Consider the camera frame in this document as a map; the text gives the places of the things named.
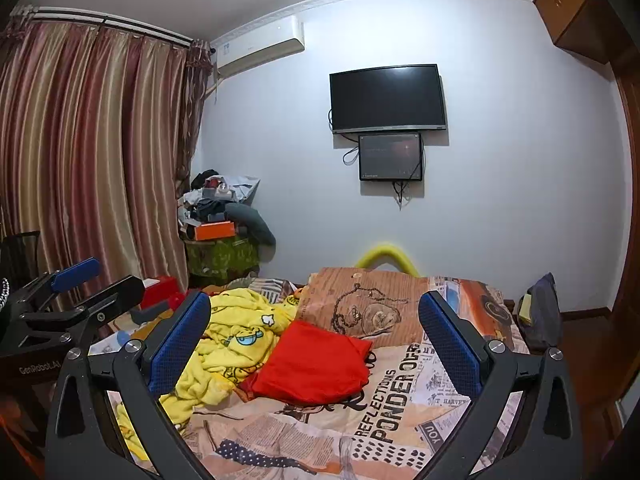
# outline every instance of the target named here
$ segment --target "yellow foam tube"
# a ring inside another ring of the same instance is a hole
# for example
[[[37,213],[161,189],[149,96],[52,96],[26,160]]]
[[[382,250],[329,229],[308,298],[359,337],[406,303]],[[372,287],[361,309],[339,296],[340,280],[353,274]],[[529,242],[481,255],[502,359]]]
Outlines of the yellow foam tube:
[[[355,266],[359,269],[368,269],[373,262],[382,256],[389,256],[390,258],[393,258],[398,264],[398,267],[400,267],[400,270],[405,274],[420,278],[420,274],[414,267],[414,264],[411,263],[411,260],[406,256],[406,254],[392,244],[380,244],[375,246],[372,250],[367,251],[367,253],[358,260]]]

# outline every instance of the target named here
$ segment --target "yellow fleece blanket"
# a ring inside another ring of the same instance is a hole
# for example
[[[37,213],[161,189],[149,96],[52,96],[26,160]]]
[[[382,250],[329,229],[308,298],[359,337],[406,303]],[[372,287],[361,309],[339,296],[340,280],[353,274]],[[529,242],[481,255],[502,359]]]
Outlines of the yellow fleece blanket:
[[[174,391],[160,397],[166,414],[179,426],[189,420],[194,406],[218,404],[261,368],[297,310],[292,304],[271,304],[248,288],[226,290],[210,302],[209,326]],[[116,418],[129,450],[148,460],[124,405],[116,407]]]

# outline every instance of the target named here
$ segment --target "blue gripper pad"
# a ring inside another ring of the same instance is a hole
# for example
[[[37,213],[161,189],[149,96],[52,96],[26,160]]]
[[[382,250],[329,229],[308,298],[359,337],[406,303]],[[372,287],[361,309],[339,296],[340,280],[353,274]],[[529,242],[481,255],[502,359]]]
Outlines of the blue gripper pad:
[[[100,274],[100,262],[89,258],[68,269],[60,270],[51,280],[53,292],[66,292]]]
[[[151,394],[161,396],[173,391],[200,337],[207,329],[210,317],[209,297],[200,292],[196,296],[189,295],[172,317],[161,322],[173,322],[174,325],[149,361],[147,387]]]
[[[456,391],[475,400],[482,391],[480,363],[442,308],[430,293],[423,294],[418,319]]]

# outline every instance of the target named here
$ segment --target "curtain rod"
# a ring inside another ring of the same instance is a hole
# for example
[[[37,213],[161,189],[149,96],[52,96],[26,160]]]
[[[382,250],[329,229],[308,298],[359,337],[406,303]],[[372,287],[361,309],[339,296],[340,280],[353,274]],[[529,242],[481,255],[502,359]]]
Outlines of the curtain rod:
[[[192,38],[178,34],[165,28],[156,27],[149,23],[123,18],[104,12],[96,12],[94,10],[84,9],[68,9],[66,7],[39,7],[33,15],[34,20],[47,21],[65,21],[80,23],[95,23],[96,25],[105,25],[107,27],[118,28],[131,32],[138,32],[145,36],[158,38],[160,40],[169,41],[179,46],[190,46]]]

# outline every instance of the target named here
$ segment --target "air conditioner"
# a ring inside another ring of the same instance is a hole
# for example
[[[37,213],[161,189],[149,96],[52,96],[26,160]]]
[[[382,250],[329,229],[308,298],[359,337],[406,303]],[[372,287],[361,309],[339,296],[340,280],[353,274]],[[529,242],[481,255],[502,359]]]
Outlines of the air conditioner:
[[[304,49],[302,23],[296,16],[288,16],[220,45],[218,72],[229,77]]]

